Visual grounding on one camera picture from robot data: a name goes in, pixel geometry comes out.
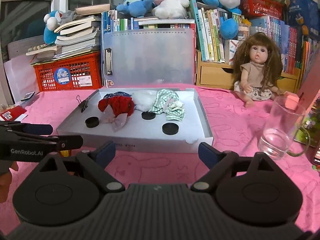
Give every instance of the glass mug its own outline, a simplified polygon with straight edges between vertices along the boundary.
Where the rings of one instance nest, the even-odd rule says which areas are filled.
[[[285,153],[294,157],[304,154],[310,145],[310,135],[302,126],[305,114],[303,106],[294,100],[276,97],[258,141],[259,150],[274,160],[281,159]],[[296,154],[289,151],[289,147],[299,130],[305,135],[307,144],[302,152]]]

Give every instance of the blue cardboard box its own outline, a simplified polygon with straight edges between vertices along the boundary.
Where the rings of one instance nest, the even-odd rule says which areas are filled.
[[[318,4],[313,0],[286,0],[288,23],[290,26],[302,26],[304,35],[319,35]]]

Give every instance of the mug handle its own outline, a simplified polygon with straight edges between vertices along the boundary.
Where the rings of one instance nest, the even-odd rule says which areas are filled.
[[[303,132],[303,134],[304,134],[304,136],[305,136],[305,138],[306,138],[306,140],[307,140],[307,143],[306,143],[306,146],[305,146],[305,148],[303,149],[303,151],[300,152],[300,153],[294,153],[294,152],[288,150],[288,151],[287,151],[287,154],[289,154],[289,155],[292,156],[292,157],[298,157],[298,156],[303,155],[303,154],[309,149],[309,146],[310,146],[310,135],[309,135],[309,132],[307,131],[307,129],[305,129],[304,127],[301,126],[301,127],[299,128],[299,130],[300,130],[301,132]]]

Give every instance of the doll's hair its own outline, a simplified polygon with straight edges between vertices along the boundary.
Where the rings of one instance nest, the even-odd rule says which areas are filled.
[[[268,58],[263,67],[263,79],[261,82],[261,91],[264,92],[265,88],[268,87],[268,84],[277,85],[277,80],[281,76],[283,69],[281,54],[278,47],[264,33],[255,33],[243,41],[237,48],[233,61],[234,78],[235,81],[241,80],[240,66],[250,62],[250,48],[254,45],[265,46],[268,50]]]

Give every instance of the ribbed black surface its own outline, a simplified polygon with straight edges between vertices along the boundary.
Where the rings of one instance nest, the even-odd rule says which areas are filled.
[[[184,184],[132,184],[125,192],[107,194],[92,214],[77,223],[58,228],[23,223],[8,239],[294,240],[301,234],[294,224],[243,225],[223,214],[210,195],[194,193]]]

